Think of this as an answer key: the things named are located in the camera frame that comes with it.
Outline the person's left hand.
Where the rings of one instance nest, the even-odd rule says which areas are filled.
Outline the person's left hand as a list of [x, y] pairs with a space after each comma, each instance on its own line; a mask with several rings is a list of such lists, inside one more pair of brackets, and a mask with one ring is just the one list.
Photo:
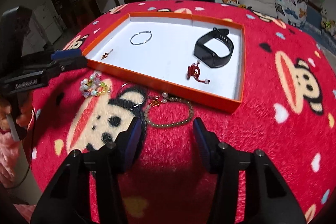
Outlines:
[[22, 136], [24, 145], [34, 145], [35, 136], [35, 124], [36, 124], [36, 112], [33, 107], [33, 93], [30, 92], [27, 98], [19, 106], [20, 114], [17, 118], [14, 118], [12, 112], [13, 107], [10, 102], [1, 97], [1, 131], [11, 132], [14, 140], [19, 138], [18, 130], [15, 126], [19, 126], [22, 129], [27, 130], [25, 136]]

